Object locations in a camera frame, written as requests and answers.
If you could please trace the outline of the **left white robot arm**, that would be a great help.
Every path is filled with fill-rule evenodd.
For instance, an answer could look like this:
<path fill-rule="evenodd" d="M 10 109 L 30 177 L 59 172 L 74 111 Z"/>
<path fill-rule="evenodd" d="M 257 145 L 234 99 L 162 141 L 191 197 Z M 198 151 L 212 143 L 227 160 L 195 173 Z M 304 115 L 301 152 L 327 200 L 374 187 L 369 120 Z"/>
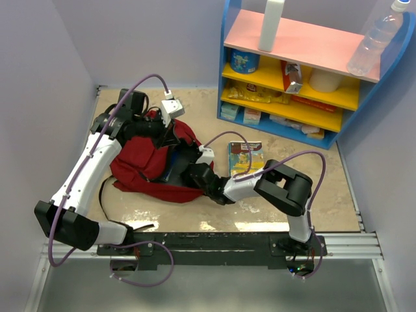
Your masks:
<path fill-rule="evenodd" d="M 164 96 L 159 112 L 151 118 L 140 110 L 146 94 L 123 89 L 114 108 L 95 118 L 84 151 L 63 186 L 49 201 L 39 201 L 34 208 L 48 237 L 50 254 L 55 241 L 82 251 L 99 244 L 111 244 L 120 255 L 133 251 L 135 240 L 128 235 L 131 227 L 120 222 L 97 222 L 87 215 L 94 190 L 127 141 L 143 137 L 158 147 L 174 143 L 175 118 L 184 110 L 171 90 L 165 90 Z"/>

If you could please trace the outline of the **red backpack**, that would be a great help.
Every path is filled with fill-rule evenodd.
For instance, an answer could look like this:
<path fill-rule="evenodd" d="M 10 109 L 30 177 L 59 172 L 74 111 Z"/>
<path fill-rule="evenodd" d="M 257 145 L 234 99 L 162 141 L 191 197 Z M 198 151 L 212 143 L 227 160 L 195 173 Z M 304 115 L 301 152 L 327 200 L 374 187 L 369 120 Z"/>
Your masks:
<path fill-rule="evenodd" d="M 123 192 L 142 193 L 158 200 L 170 203 L 188 203 L 200 196 L 203 192 L 184 184 L 181 174 L 177 185 L 170 185 L 164 181 L 164 176 L 170 167 L 170 159 L 174 151 L 179 156 L 195 154 L 200 141 L 194 131 L 184 122 L 175 124 L 175 133 L 180 139 L 176 146 L 167 146 L 157 149 L 150 138 L 135 137 L 129 139 L 129 126 L 135 120 L 144 117 L 160 118 L 156 111 L 146 112 L 143 115 L 132 115 L 132 120 L 125 120 L 118 138 L 123 144 L 121 152 L 110 164 L 112 177 L 116 179 L 113 185 Z"/>

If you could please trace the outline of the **blue treehouse book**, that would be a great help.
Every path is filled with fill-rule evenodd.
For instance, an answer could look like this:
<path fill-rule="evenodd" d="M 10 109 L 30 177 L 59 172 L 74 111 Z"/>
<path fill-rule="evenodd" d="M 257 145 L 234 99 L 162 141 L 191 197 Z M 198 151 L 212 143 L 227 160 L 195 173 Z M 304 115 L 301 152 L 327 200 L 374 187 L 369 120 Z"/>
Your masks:
<path fill-rule="evenodd" d="M 170 185 L 177 185 L 180 180 L 180 174 L 179 152 L 174 151 L 170 159 L 170 167 L 164 176 L 164 181 Z"/>

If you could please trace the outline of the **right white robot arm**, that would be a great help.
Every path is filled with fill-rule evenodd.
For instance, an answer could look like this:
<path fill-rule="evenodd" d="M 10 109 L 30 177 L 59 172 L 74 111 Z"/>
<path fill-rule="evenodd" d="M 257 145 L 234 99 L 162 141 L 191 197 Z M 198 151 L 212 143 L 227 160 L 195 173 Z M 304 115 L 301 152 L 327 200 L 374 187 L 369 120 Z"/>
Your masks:
<path fill-rule="evenodd" d="M 309 176 L 278 161 L 240 179 L 220 177 L 205 163 L 190 164 L 181 174 L 186 185 L 196 187 L 219 205 L 230 205 L 245 198 L 261 197 L 287 215 L 289 246 L 296 255 L 305 255 L 313 247 L 307 207 L 312 200 Z"/>

